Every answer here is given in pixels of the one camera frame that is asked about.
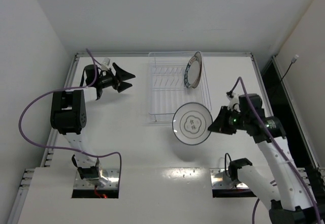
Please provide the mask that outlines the green rimmed white plate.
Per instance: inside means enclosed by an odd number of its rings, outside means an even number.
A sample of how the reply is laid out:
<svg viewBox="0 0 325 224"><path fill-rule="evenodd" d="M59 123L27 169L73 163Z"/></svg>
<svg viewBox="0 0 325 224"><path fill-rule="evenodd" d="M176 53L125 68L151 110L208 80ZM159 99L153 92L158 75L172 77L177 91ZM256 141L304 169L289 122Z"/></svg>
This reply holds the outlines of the green rimmed white plate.
<svg viewBox="0 0 325 224"><path fill-rule="evenodd" d="M184 84L186 88L193 88L193 84L196 81L198 71L199 63L194 54L194 56L192 56L189 60L184 73Z"/></svg>

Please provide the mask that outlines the white front cover board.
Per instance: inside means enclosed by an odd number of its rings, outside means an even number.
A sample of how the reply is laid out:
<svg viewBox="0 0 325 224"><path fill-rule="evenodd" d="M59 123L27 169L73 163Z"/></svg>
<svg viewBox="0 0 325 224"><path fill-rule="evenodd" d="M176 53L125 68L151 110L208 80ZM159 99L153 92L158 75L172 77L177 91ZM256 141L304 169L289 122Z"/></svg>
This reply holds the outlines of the white front cover board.
<svg viewBox="0 0 325 224"><path fill-rule="evenodd" d="M214 198L210 173L197 169L123 168L116 199L72 197L76 171L37 168L20 223L269 223L255 198Z"/></svg>

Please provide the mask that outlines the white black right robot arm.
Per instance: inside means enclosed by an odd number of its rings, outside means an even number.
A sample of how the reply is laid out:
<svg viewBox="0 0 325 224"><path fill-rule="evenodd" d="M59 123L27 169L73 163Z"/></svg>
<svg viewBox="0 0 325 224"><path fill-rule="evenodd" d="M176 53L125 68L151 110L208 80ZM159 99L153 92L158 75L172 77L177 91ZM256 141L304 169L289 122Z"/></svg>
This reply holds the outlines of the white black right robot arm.
<svg viewBox="0 0 325 224"><path fill-rule="evenodd" d="M244 183L269 212L271 223L321 223L324 204L316 202L291 156L286 133L278 118L266 117L257 94L227 92L229 104L222 106L208 130L233 135L238 130L253 137L265 157L275 181L271 184L247 158L225 163L225 175L233 183Z"/></svg>

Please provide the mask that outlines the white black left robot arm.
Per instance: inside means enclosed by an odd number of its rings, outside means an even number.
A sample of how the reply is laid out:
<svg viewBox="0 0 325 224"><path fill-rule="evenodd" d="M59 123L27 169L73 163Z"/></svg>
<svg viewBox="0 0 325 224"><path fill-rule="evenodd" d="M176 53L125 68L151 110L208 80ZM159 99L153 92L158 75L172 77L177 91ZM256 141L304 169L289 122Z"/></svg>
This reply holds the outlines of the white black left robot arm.
<svg viewBox="0 0 325 224"><path fill-rule="evenodd" d="M51 126L64 136L75 152L72 163L80 178L95 186L108 183L109 175L101 167L100 157L95 155L86 134L82 132L87 124L86 103L99 100L107 87L112 87L118 93L132 87L127 80L136 77L116 63L112 67L114 72L104 66L87 65L80 81L80 85L85 87L56 91L52 97Z"/></svg>

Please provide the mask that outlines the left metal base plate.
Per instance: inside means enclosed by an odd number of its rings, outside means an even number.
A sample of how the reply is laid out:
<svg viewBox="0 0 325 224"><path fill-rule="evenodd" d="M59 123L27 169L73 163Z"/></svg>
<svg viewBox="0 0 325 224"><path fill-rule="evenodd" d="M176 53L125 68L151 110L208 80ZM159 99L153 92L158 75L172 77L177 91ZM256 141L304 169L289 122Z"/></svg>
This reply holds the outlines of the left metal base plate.
<svg viewBox="0 0 325 224"><path fill-rule="evenodd" d="M79 173L76 174L74 190L91 190L95 186L99 190L116 190L119 187L119 169L102 169L99 178L81 179Z"/></svg>

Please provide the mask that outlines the grey flower pattern plate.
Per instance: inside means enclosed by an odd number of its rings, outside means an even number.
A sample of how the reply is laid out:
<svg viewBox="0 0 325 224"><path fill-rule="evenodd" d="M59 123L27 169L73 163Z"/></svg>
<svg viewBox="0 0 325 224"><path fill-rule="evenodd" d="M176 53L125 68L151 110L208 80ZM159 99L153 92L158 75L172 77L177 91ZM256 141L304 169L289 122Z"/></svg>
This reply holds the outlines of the grey flower pattern plate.
<svg viewBox="0 0 325 224"><path fill-rule="evenodd" d="M176 110L172 119L172 129L180 142L196 146L209 138L211 132L208 127L212 122L212 115L204 105L191 102Z"/></svg>

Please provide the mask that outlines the orange sunburst ceramic plate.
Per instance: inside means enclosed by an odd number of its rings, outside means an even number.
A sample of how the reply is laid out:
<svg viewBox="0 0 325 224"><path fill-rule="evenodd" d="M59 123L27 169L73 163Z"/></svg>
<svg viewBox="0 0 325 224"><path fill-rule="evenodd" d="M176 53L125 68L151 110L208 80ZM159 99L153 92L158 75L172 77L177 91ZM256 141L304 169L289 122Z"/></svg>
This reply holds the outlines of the orange sunburst ceramic plate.
<svg viewBox="0 0 325 224"><path fill-rule="evenodd" d="M203 68L203 56L202 53L200 51L197 51L195 53L195 57L199 63L199 71L197 74L197 78L195 83L193 84L193 88L196 88L199 85L200 79L201 79L201 75L202 75L202 68Z"/></svg>

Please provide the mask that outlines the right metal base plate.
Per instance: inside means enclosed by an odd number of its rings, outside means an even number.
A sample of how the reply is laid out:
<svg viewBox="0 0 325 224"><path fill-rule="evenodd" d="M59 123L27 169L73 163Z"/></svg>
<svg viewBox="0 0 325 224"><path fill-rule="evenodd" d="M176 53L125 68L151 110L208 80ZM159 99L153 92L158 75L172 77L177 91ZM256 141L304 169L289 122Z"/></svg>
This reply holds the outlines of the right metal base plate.
<svg viewBox="0 0 325 224"><path fill-rule="evenodd" d="M212 189L216 190L249 190L249 187L239 181L232 181L224 172L224 168L210 169Z"/></svg>

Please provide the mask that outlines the metal base plate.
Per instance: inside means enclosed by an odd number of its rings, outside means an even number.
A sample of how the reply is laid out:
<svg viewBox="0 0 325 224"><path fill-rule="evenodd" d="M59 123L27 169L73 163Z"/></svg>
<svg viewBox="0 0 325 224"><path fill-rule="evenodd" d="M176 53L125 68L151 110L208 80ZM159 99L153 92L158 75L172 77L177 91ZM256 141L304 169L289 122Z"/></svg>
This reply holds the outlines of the metal base plate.
<svg viewBox="0 0 325 224"><path fill-rule="evenodd" d="M99 178L81 179L79 173L76 174L74 190L91 190L95 186L99 190L116 190L119 187L119 169L102 169Z"/></svg>
<svg viewBox="0 0 325 224"><path fill-rule="evenodd" d="M210 169L212 189L216 190L249 190L249 187L239 181L232 181L224 172L224 168Z"/></svg>

